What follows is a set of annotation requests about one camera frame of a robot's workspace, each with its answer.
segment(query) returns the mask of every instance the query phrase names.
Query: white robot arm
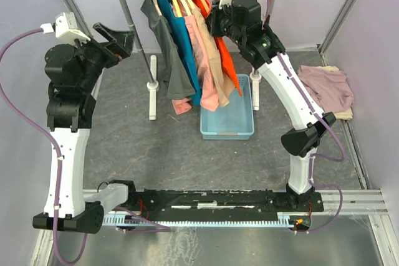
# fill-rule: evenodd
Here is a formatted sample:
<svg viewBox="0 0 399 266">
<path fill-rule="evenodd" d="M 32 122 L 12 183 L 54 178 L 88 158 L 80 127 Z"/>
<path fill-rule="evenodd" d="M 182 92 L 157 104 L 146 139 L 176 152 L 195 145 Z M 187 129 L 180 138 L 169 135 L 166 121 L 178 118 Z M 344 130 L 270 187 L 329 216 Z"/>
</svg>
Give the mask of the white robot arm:
<svg viewBox="0 0 399 266">
<path fill-rule="evenodd" d="M 129 181 L 112 181 L 100 192 L 84 198 L 84 156 L 95 108 L 95 85 L 103 68 L 113 67 L 130 56 L 133 35 L 117 32 L 97 23 L 94 25 L 108 42 L 98 43 L 86 36 L 76 25 L 72 13 L 62 13 L 54 25 L 43 24 L 45 33 L 55 31 L 66 44 L 57 45 L 46 53 L 45 72 L 51 79 L 47 126 L 62 153 L 52 149 L 50 188 L 43 213 L 33 218 L 38 229 L 52 229 L 58 210 L 59 230 L 94 234 L 102 225 L 103 216 L 134 194 Z M 54 206 L 56 185 L 60 184 L 59 205 Z"/>
<path fill-rule="evenodd" d="M 269 82 L 284 104 L 294 127 L 281 138 L 291 157 L 287 192 L 293 194 L 293 204 L 300 203 L 312 190 L 309 161 L 326 132 L 317 117 L 331 126 L 334 114 L 325 113 L 310 97 L 283 44 L 268 21 L 262 22 L 257 0 L 215 0 L 207 23 L 213 36 L 227 36 L 239 47 L 240 54 Z"/>
</svg>

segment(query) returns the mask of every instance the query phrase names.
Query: light blue basket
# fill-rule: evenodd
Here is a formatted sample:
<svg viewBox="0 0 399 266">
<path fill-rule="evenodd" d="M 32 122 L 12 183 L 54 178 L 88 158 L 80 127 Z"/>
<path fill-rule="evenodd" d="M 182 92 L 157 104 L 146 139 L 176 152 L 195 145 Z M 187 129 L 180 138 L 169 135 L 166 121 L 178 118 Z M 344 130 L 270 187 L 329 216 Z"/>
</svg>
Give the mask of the light blue basket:
<svg viewBox="0 0 399 266">
<path fill-rule="evenodd" d="M 201 107 L 201 133 L 204 140 L 248 140 L 254 134 L 254 112 L 252 93 L 247 75 L 237 75 L 243 92 L 230 95 L 230 103 L 215 112 Z"/>
</svg>

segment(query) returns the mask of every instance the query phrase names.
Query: blue shirt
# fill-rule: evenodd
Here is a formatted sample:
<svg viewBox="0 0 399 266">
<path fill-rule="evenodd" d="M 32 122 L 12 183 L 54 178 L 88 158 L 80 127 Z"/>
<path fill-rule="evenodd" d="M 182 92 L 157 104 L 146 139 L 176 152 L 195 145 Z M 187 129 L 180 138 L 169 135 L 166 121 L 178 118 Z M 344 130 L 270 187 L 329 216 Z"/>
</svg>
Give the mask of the blue shirt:
<svg viewBox="0 0 399 266">
<path fill-rule="evenodd" d="M 201 87 L 198 81 L 194 53 L 187 32 L 186 22 L 183 17 L 175 17 L 171 8 L 171 0 L 157 1 L 162 14 L 170 24 L 173 40 L 179 49 L 180 58 L 186 69 L 190 83 L 194 87 L 195 94 L 191 96 L 191 99 L 194 105 L 199 106 L 201 103 Z"/>
</svg>

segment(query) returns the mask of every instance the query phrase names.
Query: pink cloth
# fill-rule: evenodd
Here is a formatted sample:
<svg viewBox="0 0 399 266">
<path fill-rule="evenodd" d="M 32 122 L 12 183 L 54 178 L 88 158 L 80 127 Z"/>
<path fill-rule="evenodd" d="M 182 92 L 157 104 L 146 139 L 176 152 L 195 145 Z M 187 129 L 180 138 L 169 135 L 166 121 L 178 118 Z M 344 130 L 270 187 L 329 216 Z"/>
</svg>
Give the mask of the pink cloth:
<svg viewBox="0 0 399 266">
<path fill-rule="evenodd" d="M 219 107 L 219 95 L 213 81 L 211 68 L 209 67 L 208 55 L 197 22 L 193 15 L 185 16 L 188 34 L 193 46 L 194 57 L 197 66 L 199 84 L 202 88 L 201 106 L 211 112 Z"/>
<path fill-rule="evenodd" d="M 313 100 L 325 112 L 344 112 L 353 105 L 353 93 L 343 71 L 301 65 L 298 77 Z"/>
<path fill-rule="evenodd" d="M 192 109 L 192 106 L 189 103 L 189 101 L 190 99 L 188 98 L 182 100 L 172 100 L 172 105 L 177 115 L 186 113 Z"/>
</svg>

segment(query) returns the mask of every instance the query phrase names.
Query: metal corner post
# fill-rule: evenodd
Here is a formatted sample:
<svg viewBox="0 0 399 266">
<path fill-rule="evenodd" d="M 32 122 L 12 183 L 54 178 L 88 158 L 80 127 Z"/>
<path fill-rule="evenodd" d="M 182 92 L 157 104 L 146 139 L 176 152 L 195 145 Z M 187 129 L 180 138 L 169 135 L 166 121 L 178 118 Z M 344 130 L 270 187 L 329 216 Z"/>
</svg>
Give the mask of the metal corner post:
<svg viewBox="0 0 399 266">
<path fill-rule="evenodd" d="M 325 36 L 323 43 L 321 43 L 319 47 L 319 52 L 321 55 L 324 55 L 331 46 L 333 40 L 335 39 L 335 36 L 338 34 L 338 31 L 340 30 L 342 24 L 344 23 L 346 17 L 348 16 L 355 2 L 356 0 L 345 0 L 339 13 L 337 14 L 337 17 L 335 18 L 329 31 L 327 32 L 327 35 Z"/>
</svg>

